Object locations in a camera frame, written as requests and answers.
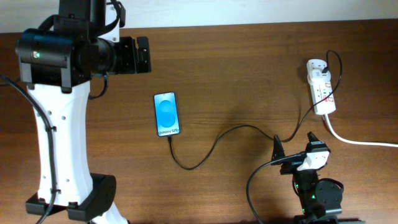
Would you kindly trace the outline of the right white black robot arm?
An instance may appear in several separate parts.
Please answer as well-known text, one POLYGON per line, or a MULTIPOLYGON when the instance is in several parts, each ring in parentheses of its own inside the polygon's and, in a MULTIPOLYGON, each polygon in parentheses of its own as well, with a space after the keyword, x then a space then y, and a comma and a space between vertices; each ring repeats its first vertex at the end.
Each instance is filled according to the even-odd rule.
POLYGON ((344 185, 337 180, 318 177, 317 172, 326 166, 331 150, 312 132, 307 136, 304 151, 286 156, 281 140, 275 135, 271 161, 281 166, 282 175, 292 175, 303 210, 302 215, 294 216, 295 223, 338 223, 344 185))

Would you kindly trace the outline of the white power strip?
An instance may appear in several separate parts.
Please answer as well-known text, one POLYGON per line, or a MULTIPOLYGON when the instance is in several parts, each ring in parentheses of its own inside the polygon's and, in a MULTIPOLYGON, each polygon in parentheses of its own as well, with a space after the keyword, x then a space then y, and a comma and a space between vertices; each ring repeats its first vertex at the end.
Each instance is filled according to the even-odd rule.
MULTIPOLYGON (((307 62, 307 67, 309 65, 326 65, 324 60, 311 59, 307 62)), ((336 110, 335 99, 332 94, 331 81, 326 83, 316 83, 310 85, 310 91, 312 95, 312 101, 315 105, 314 112, 317 115, 330 114, 336 110)))

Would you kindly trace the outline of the blue screen Galaxy smartphone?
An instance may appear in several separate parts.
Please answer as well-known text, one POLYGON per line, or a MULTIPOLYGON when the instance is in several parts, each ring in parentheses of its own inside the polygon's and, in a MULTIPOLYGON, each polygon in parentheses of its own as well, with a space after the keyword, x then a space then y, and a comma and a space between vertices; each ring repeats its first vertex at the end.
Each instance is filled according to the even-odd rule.
POLYGON ((177 99, 174 92, 154 95, 155 119, 159 137, 180 134, 177 99))

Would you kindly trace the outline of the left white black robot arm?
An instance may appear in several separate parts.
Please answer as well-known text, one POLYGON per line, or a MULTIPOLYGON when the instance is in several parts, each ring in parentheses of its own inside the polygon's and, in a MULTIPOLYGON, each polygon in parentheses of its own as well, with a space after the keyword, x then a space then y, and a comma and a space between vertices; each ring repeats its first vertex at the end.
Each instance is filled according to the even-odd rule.
POLYGON ((92 78, 151 71, 148 38, 119 36, 125 20, 119 1, 61 1, 17 42, 40 154, 39 189, 25 209, 41 220, 66 211, 75 221, 126 223, 114 202, 116 178, 90 172, 86 154, 92 78))

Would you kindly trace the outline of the white USB charger adapter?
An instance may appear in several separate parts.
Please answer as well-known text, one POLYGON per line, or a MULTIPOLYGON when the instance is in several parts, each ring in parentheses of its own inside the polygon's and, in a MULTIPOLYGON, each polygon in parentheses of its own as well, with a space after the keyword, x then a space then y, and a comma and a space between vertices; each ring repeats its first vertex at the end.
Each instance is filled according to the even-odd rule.
POLYGON ((331 80, 331 73, 326 65, 309 65, 307 67, 307 80, 310 85, 326 83, 331 80))

